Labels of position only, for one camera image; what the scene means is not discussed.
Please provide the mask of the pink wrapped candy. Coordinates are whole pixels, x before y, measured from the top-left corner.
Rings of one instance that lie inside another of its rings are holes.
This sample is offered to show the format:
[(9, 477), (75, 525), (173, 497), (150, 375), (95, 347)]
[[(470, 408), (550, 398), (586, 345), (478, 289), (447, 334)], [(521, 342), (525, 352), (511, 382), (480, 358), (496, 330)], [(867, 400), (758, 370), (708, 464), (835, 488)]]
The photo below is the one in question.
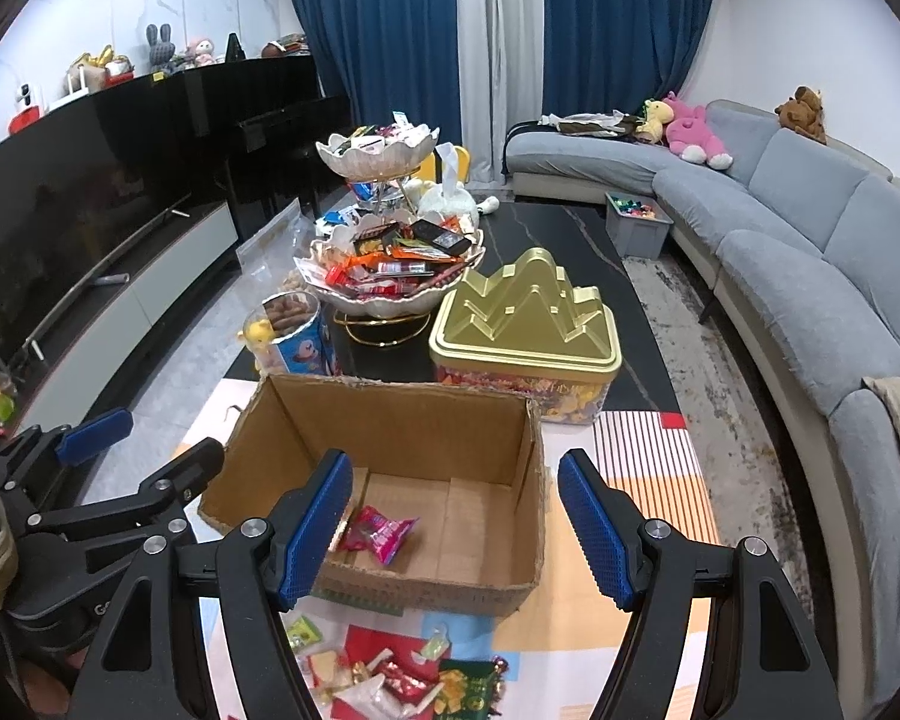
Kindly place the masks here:
[(382, 566), (390, 566), (416, 527), (415, 518), (390, 518), (372, 505), (364, 505), (347, 522), (338, 548), (368, 551)]

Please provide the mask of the yellow bear figurine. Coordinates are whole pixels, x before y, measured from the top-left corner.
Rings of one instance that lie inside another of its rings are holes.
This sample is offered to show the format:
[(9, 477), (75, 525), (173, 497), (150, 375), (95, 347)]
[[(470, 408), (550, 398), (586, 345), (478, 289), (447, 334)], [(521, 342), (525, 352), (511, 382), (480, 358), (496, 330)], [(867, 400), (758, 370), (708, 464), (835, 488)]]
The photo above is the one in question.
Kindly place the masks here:
[(276, 335), (271, 322), (265, 316), (251, 314), (245, 320), (238, 336), (255, 358), (256, 371), (265, 376), (281, 371), (281, 358), (278, 349), (272, 344), (276, 340)]

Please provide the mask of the green wrapped candy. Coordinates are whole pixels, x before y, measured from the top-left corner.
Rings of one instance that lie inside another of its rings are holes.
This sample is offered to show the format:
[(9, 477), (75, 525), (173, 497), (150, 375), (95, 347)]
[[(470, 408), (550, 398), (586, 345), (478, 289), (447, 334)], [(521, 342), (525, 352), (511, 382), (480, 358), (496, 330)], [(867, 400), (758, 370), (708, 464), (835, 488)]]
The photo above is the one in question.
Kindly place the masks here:
[(448, 637), (448, 629), (447, 626), (441, 622), (432, 629), (429, 639), (424, 642), (424, 645), (422, 645), (417, 652), (413, 653), (413, 658), (419, 665), (424, 665), (424, 663), (437, 663), (437, 661), (442, 660), (442, 656), (449, 650), (450, 637)]

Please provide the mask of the brown cardboard box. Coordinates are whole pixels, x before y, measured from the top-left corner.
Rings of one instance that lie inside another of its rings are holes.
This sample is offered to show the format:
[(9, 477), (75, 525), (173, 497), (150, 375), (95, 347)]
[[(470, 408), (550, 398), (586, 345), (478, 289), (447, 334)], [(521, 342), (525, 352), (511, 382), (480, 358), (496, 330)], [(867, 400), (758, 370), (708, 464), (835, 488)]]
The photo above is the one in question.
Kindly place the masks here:
[(329, 449), (351, 458), (356, 509), (414, 527), (390, 564), (367, 551), (326, 556), (320, 595), (505, 617), (538, 586), (548, 481), (532, 401), (440, 383), (268, 377), (227, 439), (201, 517), (227, 533), (267, 514)]

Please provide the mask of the green snack bag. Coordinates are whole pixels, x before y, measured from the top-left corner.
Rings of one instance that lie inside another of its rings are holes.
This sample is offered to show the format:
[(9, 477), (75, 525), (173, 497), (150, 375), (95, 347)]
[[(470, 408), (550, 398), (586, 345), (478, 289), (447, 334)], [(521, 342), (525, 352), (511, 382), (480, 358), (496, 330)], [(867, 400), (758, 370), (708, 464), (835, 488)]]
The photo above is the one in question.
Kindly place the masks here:
[(442, 720), (487, 720), (499, 717), (509, 663), (493, 660), (445, 658), (439, 665), (440, 692), (434, 717)]

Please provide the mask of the black television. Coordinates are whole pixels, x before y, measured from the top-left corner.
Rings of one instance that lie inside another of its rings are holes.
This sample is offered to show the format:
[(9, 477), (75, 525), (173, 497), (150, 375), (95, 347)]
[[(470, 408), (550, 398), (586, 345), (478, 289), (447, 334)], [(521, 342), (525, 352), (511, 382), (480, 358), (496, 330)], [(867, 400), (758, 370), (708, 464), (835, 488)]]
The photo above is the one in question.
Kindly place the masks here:
[(190, 192), (193, 122), (172, 83), (80, 98), (0, 143), (0, 355), (105, 255)]

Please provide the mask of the gold mountain lid candy tin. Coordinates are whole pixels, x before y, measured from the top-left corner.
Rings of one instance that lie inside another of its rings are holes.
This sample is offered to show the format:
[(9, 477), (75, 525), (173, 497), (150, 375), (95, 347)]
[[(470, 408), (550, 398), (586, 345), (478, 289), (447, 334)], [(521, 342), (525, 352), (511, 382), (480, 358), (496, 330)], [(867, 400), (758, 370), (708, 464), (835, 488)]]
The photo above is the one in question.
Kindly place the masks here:
[(621, 341), (600, 289), (575, 286), (543, 247), (489, 277), (464, 273), (429, 337), (437, 380), (521, 395), (544, 421), (590, 424), (621, 371)]

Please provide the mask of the white tiered snack stand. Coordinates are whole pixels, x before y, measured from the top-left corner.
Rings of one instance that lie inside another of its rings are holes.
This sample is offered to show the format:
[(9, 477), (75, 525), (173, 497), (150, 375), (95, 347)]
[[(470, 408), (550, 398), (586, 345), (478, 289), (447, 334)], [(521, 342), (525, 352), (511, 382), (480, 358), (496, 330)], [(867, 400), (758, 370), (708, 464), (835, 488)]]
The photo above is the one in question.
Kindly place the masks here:
[(388, 124), (331, 133), (315, 149), (352, 203), (317, 221), (297, 270), (352, 341), (386, 348), (417, 337), (482, 261), (479, 223), (500, 200), (476, 199), (466, 187), (470, 153), (401, 110)]

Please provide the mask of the grey curved sofa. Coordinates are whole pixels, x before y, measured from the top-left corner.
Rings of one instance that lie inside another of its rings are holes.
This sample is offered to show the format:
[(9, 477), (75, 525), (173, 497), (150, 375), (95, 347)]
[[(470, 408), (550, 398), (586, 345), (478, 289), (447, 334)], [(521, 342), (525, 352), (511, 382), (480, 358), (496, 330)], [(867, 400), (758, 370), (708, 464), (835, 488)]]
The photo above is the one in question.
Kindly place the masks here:
[(900, 717), (900, 445), (866, 377), (900, 377), (900, 181), (845, 145), (717, 99), (728, 171), (663, 146), (512, 128), (523, 195), (655, 200), (769, 388), (823, 534), (837, 686), (852, 718)]

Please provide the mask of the grey bunny plush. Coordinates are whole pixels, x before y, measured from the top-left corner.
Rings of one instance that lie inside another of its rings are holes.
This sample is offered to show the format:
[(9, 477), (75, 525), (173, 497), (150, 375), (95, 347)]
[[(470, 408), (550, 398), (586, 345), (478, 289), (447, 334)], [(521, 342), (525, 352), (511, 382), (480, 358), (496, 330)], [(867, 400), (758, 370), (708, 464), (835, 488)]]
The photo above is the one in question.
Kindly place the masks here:
[(169, 65), (175, 55), (172, 27), (169, 23), (160, 26), (151, 23), (146, 26), (146, 41), (148, 41), (149, 65), (152, 70), (160, 70)]

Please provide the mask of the pink plush toy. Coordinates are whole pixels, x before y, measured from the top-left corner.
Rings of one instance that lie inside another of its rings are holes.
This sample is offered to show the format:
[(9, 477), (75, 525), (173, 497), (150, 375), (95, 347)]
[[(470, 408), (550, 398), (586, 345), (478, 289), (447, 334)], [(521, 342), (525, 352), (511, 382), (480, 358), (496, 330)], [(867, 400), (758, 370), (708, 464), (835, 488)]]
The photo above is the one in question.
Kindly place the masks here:
[(673, 110), (673, 121), (665, 127), (665, 140), (671, 153), (686, 163), (705, 164), (715, 171), (728, 171), (733, 164), (733, 156), (707, 125), (706, 108), (691, 107), (673, 91), (663, 101)]

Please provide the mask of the yellow plush toy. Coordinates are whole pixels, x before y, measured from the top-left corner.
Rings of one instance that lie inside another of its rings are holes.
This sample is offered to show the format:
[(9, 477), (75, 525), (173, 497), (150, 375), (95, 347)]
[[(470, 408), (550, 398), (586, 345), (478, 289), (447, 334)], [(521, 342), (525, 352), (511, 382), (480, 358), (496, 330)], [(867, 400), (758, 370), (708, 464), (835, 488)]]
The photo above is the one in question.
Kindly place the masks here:
[(658, 145), (663, 140), (665, 128), (673, 119), (673, 107), (668, 103), (647, 99), (642, 110), (642, 122), (634, 128), (634, 138), (638, 142)]

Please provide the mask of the brown plush bear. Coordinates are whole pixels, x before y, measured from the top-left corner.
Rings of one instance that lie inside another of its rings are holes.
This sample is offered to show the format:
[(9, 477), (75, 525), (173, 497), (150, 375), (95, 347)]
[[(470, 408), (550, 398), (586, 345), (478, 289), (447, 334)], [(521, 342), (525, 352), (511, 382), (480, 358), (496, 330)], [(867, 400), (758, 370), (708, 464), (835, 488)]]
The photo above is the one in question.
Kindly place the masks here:
[(821, 145), (827, 143), (823, 99), (818, 91), (809, 86), (798, 86), (795, 93), (785, 103), (777, 106), (774, 112), (782, 128), (811, 138)]

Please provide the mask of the blue curtains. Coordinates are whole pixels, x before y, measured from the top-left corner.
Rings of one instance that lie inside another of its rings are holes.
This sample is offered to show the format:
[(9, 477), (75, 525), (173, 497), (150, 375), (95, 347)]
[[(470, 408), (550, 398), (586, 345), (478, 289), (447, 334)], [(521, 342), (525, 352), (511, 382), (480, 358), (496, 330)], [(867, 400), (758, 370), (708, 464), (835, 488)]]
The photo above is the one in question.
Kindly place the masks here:
[[(290, 0), (326, 91), (461, 143), (457, 0)], [(712, 0), (544, 0), (541, 114), (632, 112), (681, 88)]]

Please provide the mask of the white sheer curtain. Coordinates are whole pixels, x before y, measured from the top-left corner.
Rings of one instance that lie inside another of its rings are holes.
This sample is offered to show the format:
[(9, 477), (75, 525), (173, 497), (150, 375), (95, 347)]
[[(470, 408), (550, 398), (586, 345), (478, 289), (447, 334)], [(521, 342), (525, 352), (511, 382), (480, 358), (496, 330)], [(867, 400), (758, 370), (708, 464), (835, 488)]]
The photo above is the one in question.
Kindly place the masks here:
[(500, 185), (505, 135), (543, 107), (544, 0), (457, 0), (457, 36), (470, 181)]

